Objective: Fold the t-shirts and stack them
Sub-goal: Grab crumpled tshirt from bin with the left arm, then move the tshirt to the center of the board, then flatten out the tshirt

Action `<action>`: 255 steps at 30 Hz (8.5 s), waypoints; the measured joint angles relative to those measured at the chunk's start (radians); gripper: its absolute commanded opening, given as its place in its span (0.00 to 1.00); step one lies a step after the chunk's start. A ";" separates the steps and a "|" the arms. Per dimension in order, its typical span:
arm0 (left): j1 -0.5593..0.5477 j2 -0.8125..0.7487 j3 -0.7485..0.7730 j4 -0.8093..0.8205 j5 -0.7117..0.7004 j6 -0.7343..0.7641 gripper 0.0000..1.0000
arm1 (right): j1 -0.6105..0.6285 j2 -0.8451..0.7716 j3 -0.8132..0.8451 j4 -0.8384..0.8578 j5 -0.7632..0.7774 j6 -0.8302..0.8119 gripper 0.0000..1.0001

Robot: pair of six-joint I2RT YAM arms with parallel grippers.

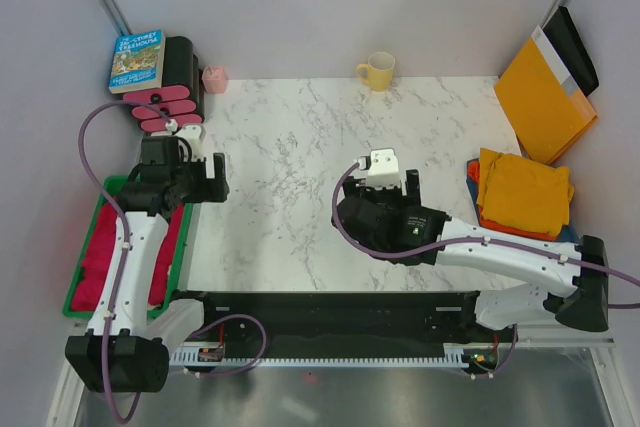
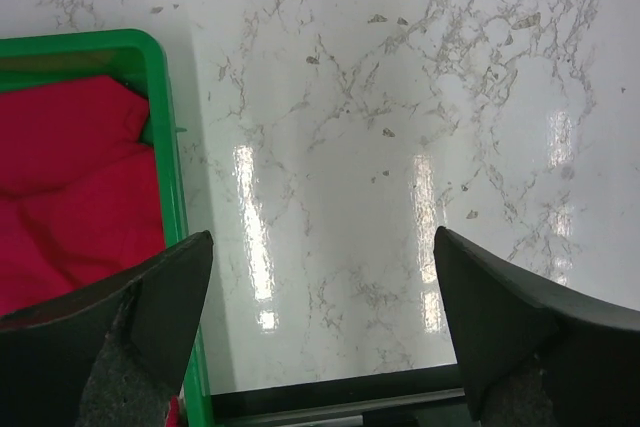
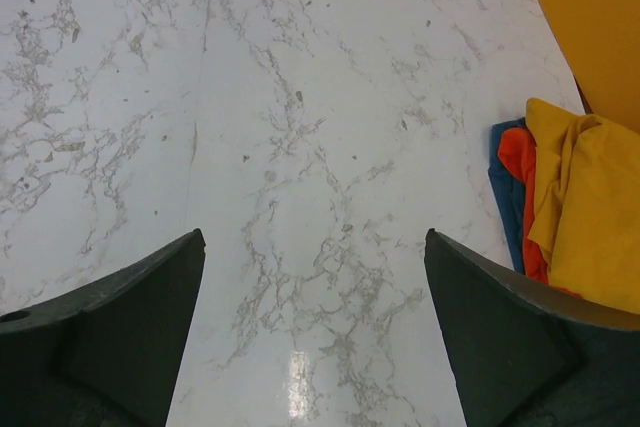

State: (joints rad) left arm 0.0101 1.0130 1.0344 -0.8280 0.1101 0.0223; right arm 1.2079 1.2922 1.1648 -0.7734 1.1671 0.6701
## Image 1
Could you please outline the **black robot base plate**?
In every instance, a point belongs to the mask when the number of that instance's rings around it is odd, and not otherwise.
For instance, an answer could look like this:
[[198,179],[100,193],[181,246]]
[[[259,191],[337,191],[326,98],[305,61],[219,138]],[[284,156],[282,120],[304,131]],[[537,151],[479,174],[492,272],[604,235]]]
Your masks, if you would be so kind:
[[232,293],[178,291],[204,306],[202,334],[223,340],[228,359],[391,359],[436,357],[447,344],[509,343],[475,321],[477,293]]

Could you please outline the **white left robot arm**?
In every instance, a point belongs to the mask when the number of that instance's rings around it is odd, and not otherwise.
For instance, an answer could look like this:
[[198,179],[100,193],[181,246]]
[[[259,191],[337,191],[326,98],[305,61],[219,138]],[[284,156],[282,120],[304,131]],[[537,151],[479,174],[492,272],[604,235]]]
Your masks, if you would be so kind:
[[218,314],[201,301],[177,300],[149,320],[148,297],[177,209],[226,201],[225,161],[220,152],[197,158],[194,141],[180,136],[143,140],[140,163],[110,198],[116,235],[98,305],[85,334],[69,337],[65,347],[88,390],[156,393],[165,385],[171,356],[191,334],[208,340],[218,332]]

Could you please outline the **crimson red t-shirt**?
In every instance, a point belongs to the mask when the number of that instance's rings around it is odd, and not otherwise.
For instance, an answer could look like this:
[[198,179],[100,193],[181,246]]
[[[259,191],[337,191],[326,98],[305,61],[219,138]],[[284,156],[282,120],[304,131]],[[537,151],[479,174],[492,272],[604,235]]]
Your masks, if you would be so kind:
[[[174,211],[158,252],[148,297],[150,306],[159,306],[164,302],[184,208],[185,205],[180,204]],[[99,210],[94,231],[81,262],[83,273],[71,299],[73,311],[93,312],[98,305],[115,244],[116,220],[116,211],[111,204],[105,202]]]

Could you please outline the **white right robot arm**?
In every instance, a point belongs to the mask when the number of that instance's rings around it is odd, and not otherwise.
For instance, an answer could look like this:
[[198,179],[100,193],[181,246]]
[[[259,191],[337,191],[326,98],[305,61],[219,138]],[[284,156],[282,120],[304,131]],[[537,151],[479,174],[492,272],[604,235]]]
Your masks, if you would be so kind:
[[608,330],[602,239],[553,242],[491,231],[422,206],[417,172],[408,172],[406,185],[407,192],[375,188],[345,172],[332,192],[331,222],[376,260],[464,267],[517,280],[516,287],[471,294],[469,308],[457,318],[465,338],[477,341],[492,330],[546,319],[583,332]]

